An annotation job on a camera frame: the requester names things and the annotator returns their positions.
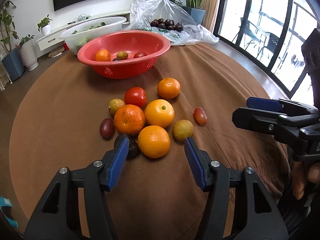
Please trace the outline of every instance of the gray floor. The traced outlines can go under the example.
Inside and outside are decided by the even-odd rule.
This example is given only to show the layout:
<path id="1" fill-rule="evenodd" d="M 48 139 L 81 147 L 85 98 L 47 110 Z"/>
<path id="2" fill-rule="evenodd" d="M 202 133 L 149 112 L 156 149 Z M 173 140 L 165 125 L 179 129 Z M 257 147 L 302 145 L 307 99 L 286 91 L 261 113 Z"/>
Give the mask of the gray floor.
<path id="1" fill-rule="evenodd" d="M 271 98 L 286 98 L 285 94 L 279 87 L 255 64 L 246 57 L 219 41 L 213 47 L 233 58 L 244 68 L 246 68 L 263 86 Z M 23 76 L 15 81 L 12 85 L 7 84 L 5 90 L 0 92 L 0 196 L 9 198 L 12 202 L 11 216 L 19 223 L 19 232 L 24 232 L 28 223 L 19 202 L 16 198 L 9 170 L 9 142 L 13 121 L 19 105 L 25 97 L 33 83 L 46 71 L 52 64 L 65 55 L 56 58 L 49 58 L 44 55 L 38 59 L 39 66 L 31 71 L 25 72 Z"/>

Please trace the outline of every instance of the white flower pot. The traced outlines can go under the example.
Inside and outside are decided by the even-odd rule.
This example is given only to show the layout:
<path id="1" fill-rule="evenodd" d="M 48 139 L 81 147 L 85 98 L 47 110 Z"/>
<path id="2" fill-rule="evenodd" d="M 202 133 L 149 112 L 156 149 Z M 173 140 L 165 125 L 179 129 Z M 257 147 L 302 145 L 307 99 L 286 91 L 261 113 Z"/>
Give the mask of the white flower pot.
<path id="1" fill-rule="evenodd" d="M 44 35 L 44 36 L 48 35 L 51 32 L 50 23 L 48 25 L 44 26 L 43 28 L 41 28 L 40 30 L 41 30 L 42 35 Z"/>
<path id="2" fill-rule="evenodd" d="M 23 44 L 20 48 L 20 54 L 22 62 L 29 71 L 34 70 L 38 66 L 38 59 L 31 40 Z"/>

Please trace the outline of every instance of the human hand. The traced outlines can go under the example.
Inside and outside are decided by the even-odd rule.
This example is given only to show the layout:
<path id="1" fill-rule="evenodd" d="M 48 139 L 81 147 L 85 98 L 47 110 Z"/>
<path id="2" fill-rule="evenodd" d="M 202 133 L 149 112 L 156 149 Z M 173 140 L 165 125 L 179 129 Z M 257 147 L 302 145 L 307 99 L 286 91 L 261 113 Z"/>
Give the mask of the human hand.
<path id="1" fill-rule="evenodd" d="M 296 199 L 301 199 L 308 181 L 320 184 L 320 163 L 295 162 L 292 172 L 292 191 Z"/>

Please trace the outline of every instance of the finger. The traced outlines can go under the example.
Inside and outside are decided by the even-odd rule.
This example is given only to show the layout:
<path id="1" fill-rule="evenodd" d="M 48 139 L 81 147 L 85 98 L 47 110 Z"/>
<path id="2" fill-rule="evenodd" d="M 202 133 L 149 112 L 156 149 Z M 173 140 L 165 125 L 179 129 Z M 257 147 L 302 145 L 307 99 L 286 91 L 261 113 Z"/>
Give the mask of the finger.
<path id="1" fill-rule="evenodd" d="M 292 192 L 296 199 L 299 200 L 303 197 L 307 182 L 303 162 L 295 162 L 292 172 Z"/>
<path id="2" fill-rule="evenodd" d="M 311 166 L 308 172 L 308 180 L 315 184 L 320 184 L 320 163 Z"/>

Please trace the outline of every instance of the blue planter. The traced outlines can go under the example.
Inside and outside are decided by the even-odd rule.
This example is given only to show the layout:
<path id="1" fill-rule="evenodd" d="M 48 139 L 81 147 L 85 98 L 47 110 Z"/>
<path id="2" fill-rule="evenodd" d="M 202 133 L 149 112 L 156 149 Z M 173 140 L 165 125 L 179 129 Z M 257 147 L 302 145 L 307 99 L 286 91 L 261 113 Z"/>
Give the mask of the blue planter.
<path id="1" fill-rule="evenodd" d="M 195 8 L 190 8 L 190 7 L 186 7 L 186 6 L 182 6 L 182 8 L 192 17 L 192 19 L 198 23 L 201 24 L 205 11 L 204 10 L 200 10 L 200 9 L 195 9 Z"/>
<path id="2" fill-rule="evenodd" d="M 17 80 L 25 71 L 19 47 L 14 48 L 7 56 L 2 60 L 2 64 L 10 75 L 12 81 Z"/>

